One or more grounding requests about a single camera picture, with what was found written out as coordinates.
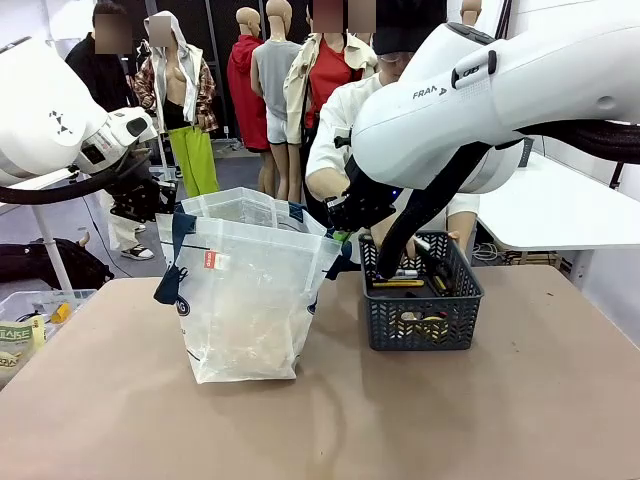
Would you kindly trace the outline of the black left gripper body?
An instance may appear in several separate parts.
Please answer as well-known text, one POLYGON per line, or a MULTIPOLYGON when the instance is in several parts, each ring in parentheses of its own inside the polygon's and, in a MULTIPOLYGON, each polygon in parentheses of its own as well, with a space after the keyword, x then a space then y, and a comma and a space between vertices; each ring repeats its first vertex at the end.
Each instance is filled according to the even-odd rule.
POLYGON ((137 223, 154 222, 160 200, 160 187, 153 178, 127 177, 108 187, 113 204, 109 211, 137 223))

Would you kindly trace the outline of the person's right hand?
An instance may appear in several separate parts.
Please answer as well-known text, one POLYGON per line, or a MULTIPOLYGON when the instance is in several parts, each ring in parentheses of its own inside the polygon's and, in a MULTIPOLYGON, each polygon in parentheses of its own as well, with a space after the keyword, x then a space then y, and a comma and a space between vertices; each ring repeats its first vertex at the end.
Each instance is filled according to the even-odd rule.
POLYGON ((394 216, 390 216, 382 221, 380 221, 379 223, 373 225, 370 228, 370 235, 374 241, 374 244, 376 246, 377 249, 379 249, 387 234, 389 233, 391 227, 393 226, 395 222, 395 217, 394 216))

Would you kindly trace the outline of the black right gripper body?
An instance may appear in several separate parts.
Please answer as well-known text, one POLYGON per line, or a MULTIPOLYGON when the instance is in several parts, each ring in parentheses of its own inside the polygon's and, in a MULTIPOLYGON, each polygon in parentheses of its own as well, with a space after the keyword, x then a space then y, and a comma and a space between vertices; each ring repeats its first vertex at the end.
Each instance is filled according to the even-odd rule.
POLYGON ((398 188, 376 182, 358 166, 354 156, 345 165, 349 186, 343 193, 342 228, 358 231, 371 228, 395 212, 398 188))

